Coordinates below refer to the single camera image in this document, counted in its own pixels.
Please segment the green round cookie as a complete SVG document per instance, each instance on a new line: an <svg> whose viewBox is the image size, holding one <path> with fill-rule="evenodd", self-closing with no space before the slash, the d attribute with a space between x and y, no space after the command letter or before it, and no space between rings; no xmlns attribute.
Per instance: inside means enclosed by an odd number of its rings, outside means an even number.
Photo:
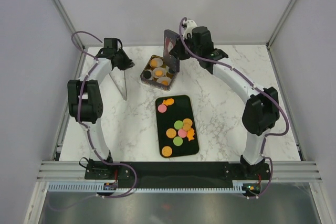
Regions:
<svg viewBox="0 0 336 224"><path fill-rule="evenodd" d="M175 127L176 130L181 129L183 127L183 121L181 121L181 120L175 121L174 127Z"/></svg>
<svg viewBox="0 0 336 224"><path fill-rule="evenodd" d="M183 144L183 139L181 137L177 136L173 139L173 144L175 146L181 146Z"/></svg>

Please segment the orange fish cookie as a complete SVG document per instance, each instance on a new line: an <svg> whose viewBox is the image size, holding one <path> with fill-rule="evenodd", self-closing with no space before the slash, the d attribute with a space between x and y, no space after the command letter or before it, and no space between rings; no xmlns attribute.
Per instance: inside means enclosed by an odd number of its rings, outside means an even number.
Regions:
<svg viewBox="0 0 336 224"><path fill-rule="evenodd" d="M175 100L173 98L168 98L166 100L163 100L162 104L165 106L170 106L173 105L175 102Z"/></svg>
<svg viewBox="0 0 336 224"><path fill-rule="evenodd" d="M195 130L193 128L190 128L187 132L186 132L186 137L188 138L188 141L192 141L195 139Z"/></svg>

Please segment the green round cookie lower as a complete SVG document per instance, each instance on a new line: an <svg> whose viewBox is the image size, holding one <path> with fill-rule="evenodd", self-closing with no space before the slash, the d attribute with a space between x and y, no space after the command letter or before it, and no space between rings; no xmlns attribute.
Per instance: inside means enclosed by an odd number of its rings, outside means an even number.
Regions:
<svg viewBox="0 0 336 224"><path fill-rule="evenodd" d="M175 146L181 146L183 144L183 139L181 137L177 136L173 139L173 144Z"/></svg>

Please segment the square cookie tin box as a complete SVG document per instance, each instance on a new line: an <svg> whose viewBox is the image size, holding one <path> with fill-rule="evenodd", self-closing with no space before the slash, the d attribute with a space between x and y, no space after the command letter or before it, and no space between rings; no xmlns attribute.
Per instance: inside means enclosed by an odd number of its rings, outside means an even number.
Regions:
<svg viewBox="0 0 336 224"><path fill-rule="evenodd" d="M140 74L143 84L170 91L180 71L180 62L172 56L152 55Z"/></svg>

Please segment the green round cookie upper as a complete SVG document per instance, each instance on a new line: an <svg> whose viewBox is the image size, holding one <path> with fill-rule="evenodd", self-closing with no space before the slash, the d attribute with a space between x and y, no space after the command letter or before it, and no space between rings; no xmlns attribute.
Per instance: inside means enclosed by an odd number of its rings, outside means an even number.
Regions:
<svg viewBox="0 0 336 224"><path fill-rule="evenodd" d="M183 127L183 121L181 121L181 120L175 121L174 127L175 127L176 130L181 129Z"/></svg>

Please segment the black rectangular tray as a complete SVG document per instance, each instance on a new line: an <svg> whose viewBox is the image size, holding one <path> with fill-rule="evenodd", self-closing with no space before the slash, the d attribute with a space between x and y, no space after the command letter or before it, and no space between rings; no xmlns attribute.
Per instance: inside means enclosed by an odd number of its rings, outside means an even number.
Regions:
<svg viewBox="0 0 336 224"><path fill-rule="evenodd" d="M199 152L191 99L187 95L161 97L155 101L160 155L174 158Z"/></svg>

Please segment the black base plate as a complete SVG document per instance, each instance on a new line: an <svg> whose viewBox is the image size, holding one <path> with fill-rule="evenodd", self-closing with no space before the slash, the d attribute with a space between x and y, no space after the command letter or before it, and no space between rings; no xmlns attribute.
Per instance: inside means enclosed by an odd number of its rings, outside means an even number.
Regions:
<svg viewBox="0 0 336 224"><path fill-rule="evenodd" d="M90 162L86 166L86 180L116 179L121 186L163 188L229 187L235 180L268 180L267 163L248 167L230 162L121 162L107 166Z"/></svg>

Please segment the dotted orange cookie bottom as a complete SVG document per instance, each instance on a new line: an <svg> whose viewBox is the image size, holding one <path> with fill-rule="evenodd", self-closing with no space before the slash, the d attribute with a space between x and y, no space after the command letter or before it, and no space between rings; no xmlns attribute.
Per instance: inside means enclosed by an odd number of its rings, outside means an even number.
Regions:
<svg viewBox="0 0 336 224"><path fill-rule="evenodd" d="M161 149L161 154L163 157L168 158L173 154L173 149L170 146L164 146Z"/></svg>

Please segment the dotted tan cookie upper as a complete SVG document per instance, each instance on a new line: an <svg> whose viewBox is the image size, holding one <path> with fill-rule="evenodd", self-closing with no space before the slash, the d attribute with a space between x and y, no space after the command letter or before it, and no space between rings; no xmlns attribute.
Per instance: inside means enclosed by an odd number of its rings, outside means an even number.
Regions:
<svg viewBox="0 0 336 224"><path fill-rule="evenodd" d="M191 119L189 119L189 118L186 118L186 119L184 119L183 120L183 126L184 127L191 127L193 125L193 121L191 120Z"/></svg>

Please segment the tan leaf cookie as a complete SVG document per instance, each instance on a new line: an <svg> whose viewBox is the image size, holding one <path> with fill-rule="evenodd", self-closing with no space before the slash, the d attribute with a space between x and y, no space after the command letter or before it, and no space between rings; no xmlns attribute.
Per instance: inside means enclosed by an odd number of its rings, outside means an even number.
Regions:
<svg viewBox="0 0 336 224"><path fill-rule="evenodd" d="M192 128L192 126L190 124L184 124L183 127L182 127L182 129L185 132L188 132L191 128Z"/></svg>

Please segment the orange round cookie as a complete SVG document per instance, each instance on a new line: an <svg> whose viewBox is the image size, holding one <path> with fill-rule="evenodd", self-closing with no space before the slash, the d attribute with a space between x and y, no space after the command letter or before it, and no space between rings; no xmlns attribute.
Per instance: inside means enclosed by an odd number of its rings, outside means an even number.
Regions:
<svg viewBox="0 0 336 224"><path fill-rule="evenodd" d="M155 72L155 75L156 76L163 76L163 71L161 71L161 70L157 70L156 72Z"/></svg>

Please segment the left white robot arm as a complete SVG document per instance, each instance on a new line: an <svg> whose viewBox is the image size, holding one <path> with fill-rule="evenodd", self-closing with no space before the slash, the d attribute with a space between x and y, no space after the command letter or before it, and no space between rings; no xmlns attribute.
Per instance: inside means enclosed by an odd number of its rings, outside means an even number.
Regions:
<svg viewBox="0 0 336 224"><path fill-rule="evenodd" d="M67 83L69 115L83 129L91 149L89 161L99 162L96 172L103 179L111 178L115 167L101 126L103 100L100 85L113 69L125 71L132 67L134 62L125 53L121 40L105 38L103 47L93 56L88 72Z"/></svg>

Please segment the orange fish cookie upper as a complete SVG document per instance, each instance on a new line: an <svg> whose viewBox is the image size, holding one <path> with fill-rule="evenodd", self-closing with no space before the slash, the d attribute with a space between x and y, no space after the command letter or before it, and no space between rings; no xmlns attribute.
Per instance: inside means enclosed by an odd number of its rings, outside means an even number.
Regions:
<svg viewBox="0 0 336 224"><path fill-rule="evenodd" d="M173 98L168 98L166 100L163 100L162 104L165 106L170 106L173 105L175 102L175 100Z"/></svg>

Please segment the orange fish cookie lower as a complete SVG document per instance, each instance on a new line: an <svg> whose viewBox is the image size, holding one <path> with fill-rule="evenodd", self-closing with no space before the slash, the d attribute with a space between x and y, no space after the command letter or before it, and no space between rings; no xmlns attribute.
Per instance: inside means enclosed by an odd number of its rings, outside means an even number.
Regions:
<svg viewBox="0 0 336 224"><path fill-rule="evenodd" d="M195 130L193 128L190 128L187 132L186 132L186 137L188 138L188 141L192 141L195 139Z"/></svg>

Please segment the dotted tan cookie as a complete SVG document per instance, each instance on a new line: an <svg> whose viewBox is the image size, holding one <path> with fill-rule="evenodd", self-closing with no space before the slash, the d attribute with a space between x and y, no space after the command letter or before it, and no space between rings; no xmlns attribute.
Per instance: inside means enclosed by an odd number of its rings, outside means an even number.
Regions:
<svg viewBox="0 0 336 224"><path fill-rule="evenodd" d="M176 135L177 135L177 132L176 132L175 129L170 128L170 129L166 130L166 136L167 136L168 138L175 138Z"/></svg>
<svg viewBox="0 0 336 224"><path fill-rule="evenodd" d="M183 120L183 126L184 127L191 127L193 125L193 121L191 120L191 119L189 119L189 118L186 118L186 119L184 119Z"/></svg>

